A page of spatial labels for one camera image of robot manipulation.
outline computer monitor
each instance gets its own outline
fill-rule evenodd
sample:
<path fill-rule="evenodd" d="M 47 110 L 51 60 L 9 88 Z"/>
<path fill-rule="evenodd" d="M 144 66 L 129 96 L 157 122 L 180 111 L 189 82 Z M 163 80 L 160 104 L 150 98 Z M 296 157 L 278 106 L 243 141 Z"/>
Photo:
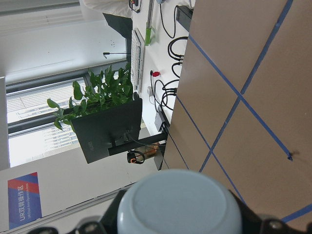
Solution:
<path fill-rule="evenodd" d="M 142 99 L 137 98 L 96 114 L 73 119 L 72 124 L 84 156 L 91 163 L 108 157 L 109 148 L 131 142 L 132 139 L 138 140 L 141 119 Z"/>

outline potted plant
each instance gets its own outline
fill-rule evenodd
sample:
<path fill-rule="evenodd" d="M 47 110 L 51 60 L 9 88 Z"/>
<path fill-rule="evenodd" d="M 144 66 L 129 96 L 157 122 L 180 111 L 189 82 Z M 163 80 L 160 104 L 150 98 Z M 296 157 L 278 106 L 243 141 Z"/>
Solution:
<path fill-rule="evenodd" d="M 68 109 L 60 108 L 56 102 L 48 99 L 49 107 L 58 109 L 53 113 L 56 116 L 54 125 L 62 130 L 61 123 L 72 126 L 71 121 L 75 118 L 132 101 L 133 86 L 130 67 L 130 63 L 127 63 L 125 68 L 120 68 L 117 71 L 113 71 L 110 66 L 104 72 L 101 71 L 99 75 L 89 72 L 92 85 L 86 86 L 84 93 L 81 91 L 79 83 L 74 81 L 74 99 L 69 98 Z M 118 72 L 118 78 L 114 78 L 116 72 Z"/>

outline sign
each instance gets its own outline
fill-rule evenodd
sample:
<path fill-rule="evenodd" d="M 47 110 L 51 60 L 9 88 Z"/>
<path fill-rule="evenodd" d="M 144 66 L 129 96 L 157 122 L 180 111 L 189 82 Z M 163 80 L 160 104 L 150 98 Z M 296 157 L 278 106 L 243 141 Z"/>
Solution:
<path fill-rule="evenodd" d="M 37 172 L 8 181 L 9 227 L 42 217 Z"/>

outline keyboard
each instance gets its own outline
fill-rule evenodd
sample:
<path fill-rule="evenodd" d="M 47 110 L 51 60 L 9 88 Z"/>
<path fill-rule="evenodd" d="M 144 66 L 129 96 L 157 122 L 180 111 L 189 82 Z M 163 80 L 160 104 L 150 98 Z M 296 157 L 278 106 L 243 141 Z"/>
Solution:
<path fill-rule="evenodd" d="M 131 83 L 134 91 L 141 92 L 143 62 L 144 62 L 144 39 L 138 28 L 132 30 L 131 45 Z"/>

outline blue painter's tape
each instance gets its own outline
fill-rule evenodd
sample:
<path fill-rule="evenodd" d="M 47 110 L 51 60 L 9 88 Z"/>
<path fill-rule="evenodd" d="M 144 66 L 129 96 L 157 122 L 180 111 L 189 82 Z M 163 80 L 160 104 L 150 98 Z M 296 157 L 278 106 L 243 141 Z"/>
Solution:
<path fill-rule="evenodd" d="M 179 154 L 180 154 L 180 156 L 181 156 L 181 158 L 182 158 L 182 160 L 183 160 L 183 162 L 184 162 L 186 168 L 189 170 L 189 169 L 190 169 L 189 166 L 187 165 L 186 161 L 184 160 L 184 157 L 182 156 L 182 154 L 181 154 L 179 148 L 177 147 L 177 145 L 176 145 L 176 143 L 175 143 L 175 140 L 172 138 L 172 136 L 170 135 L 170 133 L 169 133 L 169 136 L 170 136 L 172 142 L 174 143 L 174 145 L 175 145 L 177 151 L 179 152 Z"/>
<path fill-rule="evenodd" d="M 219 159 L 215 156 L 214 152 L 211 151 L 216 162 L 219 164 L 221 170 L 223 171 L 223 173 L 225 174 L 226 178 L 229 180 L 229 182 L 231 183 L 231 185 L 233 186 L 234 190 L 236 191 L 237 195 L 239 196 L 239 198 L 241 199 L 241 201 L 246 204 L 244 198 L 242 197 L 242 195 L 240 194 L 240 192 L 238 191 L 237 187 L 234 185 L 233 181 L 231 180 L 229 174 L 225 171 L 224 167 L 222 166 L 222 164 L 220 163 Z"/>
<path fill-rule="evenodd" d="M 166 166 L 168 167 L 168 169 L 170 169 L 170 167 L 168 166 L 168 164 L 167 164 L 165 158 L 163 159 L 163 161 L 165 162 L 165 164 L 166 164 Z"/>
<path fill-rule="evenodd" d="M 255 63 L 255 65 L 253 66 L 253 69 L 250 72 L 250 74 L 249 74 L 249 76 L 248 76 L 248 78 L 247 78 L 247 80 L 246 80 L 242 90 L 240 91 L 241 94 L 244 94 L 246 92 L 247 88 L 249 87 L 249 85 L 250 85 L 250 83 L 251 83 L 251 81 L 252 81 L 256 71 L 258 70 L 258 67 L 260 66 L 260 64 L 261 64 L 263 58 L 265 57 L 265 55 L 267 54 L 267 51 L 269 49 L 270 44 L 272 43 L 275 35 L 277 34 L 280 26 L 283 23 L 287 13 L 289 12 L 289 9 L 290 9 L 292 3 L 293 3 L 293 0 L 288 0 L 287 3 L 285 4 L 282 13 L 280 14 L 280 16 L 279 16 L 279 18 L 278 18 L 278 20 L 277 20 L 273 30 L 271 31 L 271 33 L 269 35 L 269 38 L 267 39 L 267 41 L 266 41 L 266 43 L 265 43 L 265 45 L 264 45 L 264 47 L 263 47 L 263 49 L 262 49 L 262 51 L 260 53 L 260 55 L 259 55 L 259 57 L 258 57 L 258 59 L 257 59 L 257 61 Z M 221 138 L 221 136 L 222 136 L 222 134 L 224 132 L 224 129 L 226 128 L 226 126 L 230 122 L 230 120 L 231 120 L 231 118 L 232 118 L 232 116 L 233 116 L 233 114 L 234 114 L 234 112 L 235 112 L 239 102 L 240 102 L 240 99 L 237 98 L 235 103 L 234 103 L 234 105 L 233 105 L 233 107 L 232 107 L 232 109 L 230 110 L 230 113 L 228 114 L 226 120 L 224 121 L 223 126 L 221 127 L 221 129 L 220 129 L 220 131 L 219 131 L 219 133 L 218 133 L 218 135 L 217 135 L 213 145 L 211 146 L 212 150 L 214 150 L 216 145 L 218 144 L 218 142 L 219 142 L 219 140 L 220 140 L 220 138 Z M 207 157 L 205 158 L 201 168 L 199 169 L 199 172 L 202 172 L 202 170 L 206 166 L 210 156 L 211 156 L 211 152 L 209 152 L 207 154 Z"/>
<path fill-rule="evenodd" d="M 201 168 L 199 169 L 199 172 L 202 172 L 202 170 L 204 169 L 204 167 L 206 166 L 210 156 L 211 156 L 211 152 L 215 149 L 216 145 L 218 144 L 223 132 L 224 132 L 224 129 L 226 128 L 226 126 L 228 125 L 228 123 L 230 122 L 230 119 L 232 118 L 233 114 L 234 114 L 234 111 L 236 110 L 238 104 L 239 104 L 240 100 L 239 98 L 236 99 L 232 109 L 230 110 L 228 116 L 226 117 L 218 135 L 216 136 L 216 139 L 214 140 L 214 143 L 213 145 L 211 146 L 211 150 L 209 151 L 209 153 L 207 154 L 207 157 L 205 158 L 203 164 L 201 165 Z"/>
<path fill-rule="evenodd" d="M 263 119 L 258 115 L 258 113 L 251 107 L 251 105 L 245 100 L 242 94 L 234 87 L 234 85 L 226 78 L 226 76 L 220 71 L 220 69 L 216 66 L 216 64 L 211 60 L 211 58 L 203 51 L 203 49 L 199 46 L 199 44 L 189 35 L 189 39 L 193 42 L 193 44 L 197 47 L 197 49 L 201 52 L 201 54 L 206 58 L 206 60 L 211 64 L 211 66 L 218 72 L 218 74 L 223 78 L 223 80 L 227 83 L 227 85 L 233 90 L 233 92 L 237 95 L 237 97 L 245 104 L 245 106 L 250 110 L 253 116 L 261 123 L 261 125 L 268 131 L 271 137 L 276 141 L 276 143 L 282 148 L 282 150 L 286 153 L 289 160 L 293 160 L 291 153 L 286 148 L 286 146 L 281 142 L 281 140 L 275 135 L 275 133 L 268 127 L 268 125 L 263 121 Z"/>
<path fill-rule="evenodd" d="M 305 215 L 311 211 L 312 211 L 312 204 L 307 205 L 306 207 L 300 209 L 299 211 L 296 211 L 296 212 L 290 214 L 289 216 L 282 218 L 282 221 L 285 223 L 290 222 L 290 221 L 292 221 L 296 218 L 299 218 L 299 217 L 301 217 L 301 216 L 303 216 L 303 215 Z"/>
<path fill-rule="evenodd" d="M 198 133 L 200 134 L 201 138 L 204 140 L 205 144 L 207 145 L 207 147 L 209 148 L 209 150 L 211 150 L 210 145 L 208 144 L 208 142 L 206 141 L 204 135 L 201 133 L 200 129 L 198 128 L 197 124 L 194 122 L 193 118 L 191 117 L 190 113 L 188 112 L 188 110 L 185 108 L 184 104 L 182 103 L 182 101 L 180 100 L 180 98 L 178 96 L 176 96 L 176 99 L 180 102 L 181 106 L 183 107 L 184 111 L 186 112 L 186 114 L 188 115 L 188 117 L 190 118 L 190 120 L 192 121 L 193 125 L 195 126 L 196 130 L 198 131 Z"/>
<path fill-rule="evenodd" d="M 244 84 L 242 90 L 240 91 L 241 94 L 244 94 L 244 93 L 246 92 L 246 90 L 247 90 L 247 88 L 248 88 L 250 82 L 252 81 L 252 79 L 253 79 L 255 73 L 256 73 L 257 70 L 258 70 L 258 67 L 260 66 L 260 64 L 261 64 L 263 58 L 265 57 L 265 55 L 267 54 L 267 51 L 268 51 L 268 49 L 269 49 L 269 46 L 271 45 L 271 43 L 272 43 L 272 41 L 273 41 L 275 35 L 277 34 L 277 32 L 278 32 L 280 26 L 282 25 L 282 23 L 283 23 L 283 21 L 284 21 L 286 15 L 287 15 L 287 13 L 289 12 L 289 9 L 290 9 L 290 7 L 292 6 L 292 3 L 293 3 L 293 0 L 288 0 L 288 1 L 286 2 L 285 6 L 284 6 L 284 8 L 283 8 L 283 10 L 282 10 L 282 13 L 281 13 L 280 16 L 278 17 L 277 22 L 276 22 L 276 24 L 275 24 L 273 30 L 271 31 L 271 33 L 270 33 L 270 35 L 269 35 L 269 38 L 267 39 L 267 41 L 266 41 L 266 43 L 265 43 L 265 45 L 264 45 L 264 47 L 263 47 L 263 49 L 262 49 L 262 51 L 261 51 L 261 53 L 260 53 L 258 59 L 257 59 L 257 61 L 255 62 L 255 65 L 253 66 L 252 71 L 250 72 L 250 74 L 249 74 L 249 76 L 248 76 L 248 78 L 247 78 L 247 80 L 246 80 L 246 82 L 245 82 L 245 84 Z"/>
<path fill-rule="evenodd" d="M 240 192 L 238 191 L 237 187 L 234 185 L 233 181 L 231 180 L 231 178 L 229 177 L 229 175 L 227 174 L 227 172 L 225 171 L 224 167 L 222 166 L 222 164 L 220 163 L 220 161 L 218 160 L 218 158 L 215 156 L 213 150 L 211 149 L 210 145 L 208 144 L 207 140 L 205 139 L 205 137 L 203 136 L 203 134 L 201 133 L 200 129 L 198 128 L 198 126 L 196 125 L 196 123 L 194 122 L 193 118 L 191 117 L 190 113 L 188 112 L 188 110 L 186 109 L 186 107 L 184 106 L 184 104 L 182 103 L 182 101 L 180 100 L 180 98 L 178 96 L 176 96 L 176 99 L 180 102 L 181 106 L 183 107 L 184 111 L 186 112 L 186 114 L 188 115 L 188 117 L 190 118 L 190 120 L 192 121 L 193 125 L 195 126 L 195 128 L 197 129 L 198 133 L 200 134 L 201 138 L 204 140 L 205 144 L 207 145 L 207 147 L 209 148 L 210 152 L 212 152 L 214 158 L 216 159 L 217 163 L 219 164 L 220 168 L 222 169 L 222 171 L 224 172 L 225 176 L 227 177 L 227 179 L 229 180 L 229 182 L 232 184 L 234 190 L 236 191 L 236 193 L 238 194 L 239 198 L 242 200 L 242 202 L 245 203 L 245 200 L 243 199 L 242 195 L 240 194 Z"/>

